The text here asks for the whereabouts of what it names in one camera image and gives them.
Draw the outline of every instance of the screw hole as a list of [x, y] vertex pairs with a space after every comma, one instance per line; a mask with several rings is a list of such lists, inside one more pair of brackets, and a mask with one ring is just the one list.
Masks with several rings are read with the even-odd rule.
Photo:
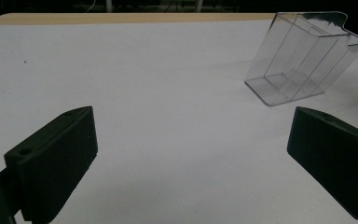
[[20, 151], [20, 155], [22, 155], [22, 156], [28, 155], [31, 153], [31, 151], [32, 150], [30, 148], [24, 148]]

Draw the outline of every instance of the clear plastic box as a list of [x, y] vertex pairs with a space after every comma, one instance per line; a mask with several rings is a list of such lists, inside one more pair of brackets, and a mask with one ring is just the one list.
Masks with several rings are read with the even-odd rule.
[[266, 105], [324, 93], [358, 56], [342, 12], [279, 12], [245, 83]]

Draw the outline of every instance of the transparent container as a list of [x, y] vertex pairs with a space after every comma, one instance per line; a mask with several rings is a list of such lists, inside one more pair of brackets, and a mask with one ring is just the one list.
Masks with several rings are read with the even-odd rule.
[[342, 12], [279, 12], [245, 83], [266, 105], [324, 93], [358, 56]]

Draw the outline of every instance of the white table surface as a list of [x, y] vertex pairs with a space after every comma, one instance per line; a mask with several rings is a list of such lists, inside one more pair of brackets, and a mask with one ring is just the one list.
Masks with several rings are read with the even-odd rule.
[[0, 25], [0, 171], [92, 105], [99, 153], [54, 224], [358, 223], [286, 152], [296, 106], [358, 128], [358, 59], [325, 94], [265, 106], [243, 81], [269, 24]]

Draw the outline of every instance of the table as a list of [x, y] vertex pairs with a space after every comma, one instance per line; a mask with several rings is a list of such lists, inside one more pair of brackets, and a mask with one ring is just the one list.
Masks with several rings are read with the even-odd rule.
[[267, 107], [243, 81], [271, 19], [0, 17], [0, 169], [93, 105], [99, 154], [53, 223], [358, 223], [285, 150], [299, 105], [358, 127], [358, 60], [327, 93]]
[[272, 20], [273, 13], [9, 13], [0, 24], [102, 24]]

